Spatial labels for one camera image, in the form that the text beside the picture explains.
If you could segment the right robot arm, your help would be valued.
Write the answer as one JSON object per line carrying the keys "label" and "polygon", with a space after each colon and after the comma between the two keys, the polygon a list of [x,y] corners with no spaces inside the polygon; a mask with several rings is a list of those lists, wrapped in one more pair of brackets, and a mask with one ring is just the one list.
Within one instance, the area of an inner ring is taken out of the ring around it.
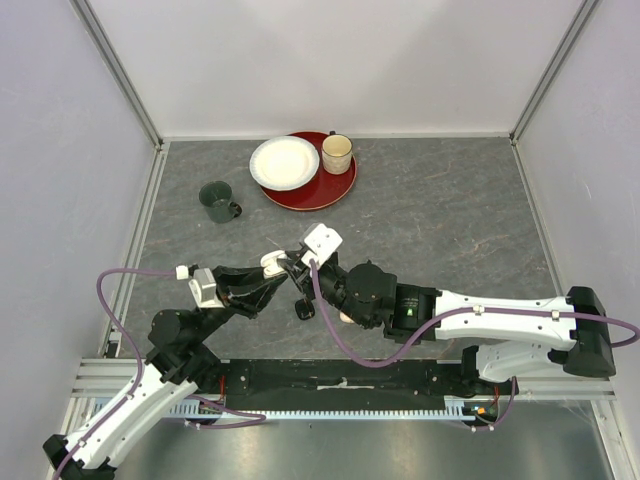
{"label": "right robot arm", "polygon": [[364,329],[382,328],[398,344],[487,340],[467,348],[469,362],[458,368],[459,384],[469,393],[551,363],[580,377],[616,373],[605,309],[589,287],[539,300],[471,297],[403,284],[370,261],[345,271],[336,254],[312,269],[306,255],[289,251],[277,261],[304,296],[296,305],[301,316],[313,315],[310,304],[317,301]]}

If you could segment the white earbud charging case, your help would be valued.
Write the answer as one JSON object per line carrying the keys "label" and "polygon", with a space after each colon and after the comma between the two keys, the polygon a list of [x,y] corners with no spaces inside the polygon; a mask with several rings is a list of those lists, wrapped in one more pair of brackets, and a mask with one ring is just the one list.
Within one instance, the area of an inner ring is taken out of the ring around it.
{"label": "white earbud charging case", "polygon": [[263,277],[265,279],[273,278],[285,274],[285,269],[280,265],[280,260],[286,260],[287,255],[284,250],[276,250],[265,254],[260,259]]}

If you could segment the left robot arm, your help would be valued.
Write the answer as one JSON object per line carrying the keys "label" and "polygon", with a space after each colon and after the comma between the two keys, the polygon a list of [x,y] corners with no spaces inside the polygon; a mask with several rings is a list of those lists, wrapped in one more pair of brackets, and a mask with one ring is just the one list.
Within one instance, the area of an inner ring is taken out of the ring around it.
{"label": "left robot arm", "polygon": [[43,449],[56,479],[112,479],[126,456],[174,406],[216,388],[221,362],[205,340],[233,316],[256,317],[286,280],[279,267],[215,269],[180,265],[167,276],[187,282],[193,310],[165,309],[152,321],[146,355],[128,383],[73,433]]}

